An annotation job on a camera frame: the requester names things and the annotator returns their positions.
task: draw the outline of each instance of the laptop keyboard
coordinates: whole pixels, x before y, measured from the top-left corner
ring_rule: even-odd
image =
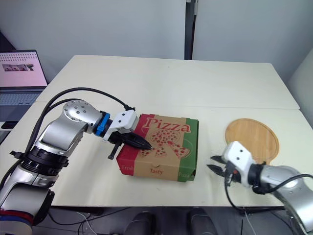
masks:
[[[0,105],[32,105],[39,94],[0,94]]]

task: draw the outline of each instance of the wooden pizza board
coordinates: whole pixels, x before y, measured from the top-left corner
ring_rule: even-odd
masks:
[[[279,142],[274,132],[253,119],[242,118],[230,123],[225,132],[225,139],[227,144],[239,141],[259,164],[264,161],[269,164],[279,152]]]

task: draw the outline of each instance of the white wall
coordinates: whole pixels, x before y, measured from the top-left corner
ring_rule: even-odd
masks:
[[[294,72],[288,88],[313,128],[313,49]]]
[[[48,80],[75,54],[183,59],[185,0],[0,0],[0,30]]]
[[[313,0],[199,0],[194,60],[272,63],[286,82],[313,47]]]

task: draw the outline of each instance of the robotic arm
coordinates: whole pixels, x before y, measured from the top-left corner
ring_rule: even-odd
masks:
[[[45,218],[54,197],[49,188],[68,165],[68,157],[84,132],[115,145],[109,159],[122,143],[151,149],[146,140],[132,133],[138,120],[134,110],[121,112],[111,120],[109,113],[99,112],[83,100],[66,103],[62,114],[46,127],[27,156],[12,152],[16,158],[22,157],[23,163],[0,191],[0,235],[30,235],[31,226]]]
[[[222,156],[213,156],[211,159],[226,164],[225,170],[213,164],[207,166],[214,173],[225,177],[227,186],[234,181],[242,183],[246,188],[252,186],[257,194],[272,193],[294,219],[296,230],[304,235],[313,234],[313,191],[303,181],[304,176],[311,175],[297,177],[300,173],[289,166],[257,164],[251,153],[238,141],[230,143]]]

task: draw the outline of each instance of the cardboard box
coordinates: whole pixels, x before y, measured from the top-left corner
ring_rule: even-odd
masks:
[[[199,121],[142,114],[135,133],[153,147],[140,150],[124,145],[117,162],[124,175],[186,182],[197,168]]]

